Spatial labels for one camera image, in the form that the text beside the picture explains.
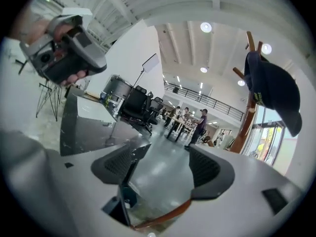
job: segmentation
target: navy cap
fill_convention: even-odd
[[[247,54],[244,73],[253,100],[258,105],[276,110],[291,135],[296,136],[302,128],[301,98],[293,77],[256,51]]]

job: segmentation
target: railing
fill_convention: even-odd
[[[187,98],[190,98],[192,100],[195,100],[201,104],[204,104],[206,106],[209,106],[215,110],[218,110],[222,113],[227,114],[228,116],[231,116],[239,121],[242,120],[242,116],[243,116],[243,112],[227,105],[224,104],[214,98],[210,98],[208,96],[205,96],[203,94],[199,94],[198,92],[195,92],[193,90],[190,89],[186,89],[186,88],[180,88],[179,86],[176,86],[174,84],[170,84],[170,83],[165,83],[164,84],[164,89],[171,91],[173,93],[176,93],[180,96],[184,96]]]

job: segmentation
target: finger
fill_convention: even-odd
[[[73,28],[73,26],[71,26],[71,25],[61,25],[61,26],[57,27],[55,32],[54,32],[54,39],[55,39],[55,41],[56,42],[60,42],[63,34],[68,32],[72,28]]]
[[[68,83],[75,83],[78,80],[77,75],[71,75],[68,77],[67,82]]]
[[[66,84],[67,84],[67,81],[66,81],[66,80],[63,80],[63,81],[60,83],[61,86],[66,86]]]
[[[84,70],[80,70],[78,73],[77,73],[77,77],[80,79],[80,78],[84,78],[85,77],[85,73],[86,71]]]

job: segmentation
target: man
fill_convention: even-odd
[[[180,117],[182,117],[182,119],[186,119],[187,113],[189,113],[188,107],[186,107],[184,110],[182,110]]]
[[[164,109],[162,110],[162,118],[164,118],[164,114],[166,113],[166,111],[167,111],[166,108],[164,108]]]
[[[172,111],[169,114],[169,117],[167,117],[166,123],[164,125],[165,128],[167,128],[171,122],[171,118],[173,118],[176,115],[176,112],[180,109],[180,106],[177,106],[176,108],[172,109]]]
[[[182,110],[182,112],[180,113],[179,118],[182,118],[182,120],[186,120],[186,114],[189,113],[189,108],[186,107],[184,110]],[[179,127],[180,123],[177,122],[174,128],[174,131],[177,131],[178,127]]]
[[[197,124],[196,130],[194,131],[192,135],[192,139],[190,143],[187,146],[184,146],[185,149],[190,148],[190,144],[195,144],[200,136],[200,134],[205,129],[206,123],[207,123],[207,109],[202,110],[202,116],[199,120],[194,120],[192,123]]]

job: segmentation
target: glass door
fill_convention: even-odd
[[[245,155],[272,165],[282,141],[283,130],[283,126],[278,122],[254,125]]]

